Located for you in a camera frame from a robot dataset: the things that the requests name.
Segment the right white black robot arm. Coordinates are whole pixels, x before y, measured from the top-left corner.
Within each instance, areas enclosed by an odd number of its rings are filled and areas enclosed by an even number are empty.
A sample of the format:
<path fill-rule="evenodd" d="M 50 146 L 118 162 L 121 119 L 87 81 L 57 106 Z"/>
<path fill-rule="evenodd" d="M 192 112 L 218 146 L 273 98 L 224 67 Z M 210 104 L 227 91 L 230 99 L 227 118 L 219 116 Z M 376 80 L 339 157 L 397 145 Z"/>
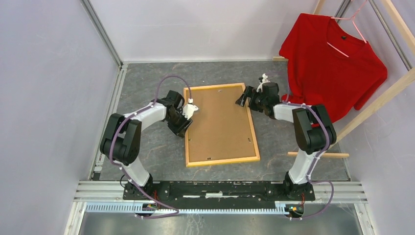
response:
<path fill-rule="evenodd" d="M 289 200 L 297 199 L 302 194 L 301 185 L 310 183 L 316 163 L 337 139 L 326 107 L 283 101 L 274 82 L 262 83 L 257 88 L 247 86 L 235 103 L 241 107 L 247 105 L 271 119 L 293 123 L 299 151 L 282 192 Z"/>

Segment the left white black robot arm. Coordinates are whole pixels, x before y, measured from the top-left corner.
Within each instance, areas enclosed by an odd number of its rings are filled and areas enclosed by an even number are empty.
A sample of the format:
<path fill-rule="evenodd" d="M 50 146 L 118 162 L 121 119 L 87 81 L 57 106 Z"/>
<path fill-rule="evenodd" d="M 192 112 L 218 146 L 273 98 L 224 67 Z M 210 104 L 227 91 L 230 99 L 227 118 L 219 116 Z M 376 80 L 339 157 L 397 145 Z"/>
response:
<path fill-rule="evenodd" d="M 138 158 L 142 131 L 157 122 L 166 122 L 171 132 L 183 138 L 193 122 L 192 116 L 198 110 L 193 99 L 185 100 L 180 93 L 169 91 L 166 97 L 153 99 L 137 111 L 124 115 L 111 114 L 100 143 L 100 152 L 136 186 L 137 196 L 149 199 L 154 193 L 151 175 Z"/>

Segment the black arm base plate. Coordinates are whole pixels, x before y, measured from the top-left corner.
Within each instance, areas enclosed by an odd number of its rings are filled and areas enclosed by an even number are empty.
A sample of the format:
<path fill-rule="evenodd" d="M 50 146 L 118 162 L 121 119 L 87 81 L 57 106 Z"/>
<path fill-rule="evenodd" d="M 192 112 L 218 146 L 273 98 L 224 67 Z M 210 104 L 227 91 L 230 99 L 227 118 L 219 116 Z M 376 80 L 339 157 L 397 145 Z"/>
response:
<path fill-rule="evenodd" d="M 153 181 L 144 192 L 161 201 L 161 208 L 272 209 L 275 202 L 316 199 L 313 186 L 273 181 Z"/>

